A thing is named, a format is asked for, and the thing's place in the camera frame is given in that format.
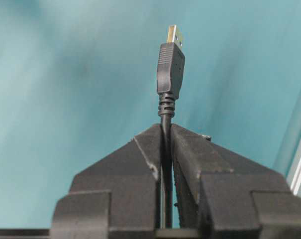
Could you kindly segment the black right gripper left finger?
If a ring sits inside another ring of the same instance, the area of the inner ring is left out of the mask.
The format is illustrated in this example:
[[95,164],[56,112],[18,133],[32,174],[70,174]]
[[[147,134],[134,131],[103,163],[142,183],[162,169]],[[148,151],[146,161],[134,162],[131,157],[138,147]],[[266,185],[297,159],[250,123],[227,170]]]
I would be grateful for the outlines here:
[[160,225],[162,132],[155,124],[77,174],[55,208],[53,239],[153,239]]

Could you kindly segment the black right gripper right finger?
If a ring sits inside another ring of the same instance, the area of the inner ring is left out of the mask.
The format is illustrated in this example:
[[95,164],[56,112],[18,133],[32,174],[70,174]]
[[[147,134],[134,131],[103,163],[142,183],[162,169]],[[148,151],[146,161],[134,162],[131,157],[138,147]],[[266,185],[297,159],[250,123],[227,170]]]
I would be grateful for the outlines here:
[[281,174],[176,124],[171,148],[182,228],[203,239],[301,239],[301,198]]

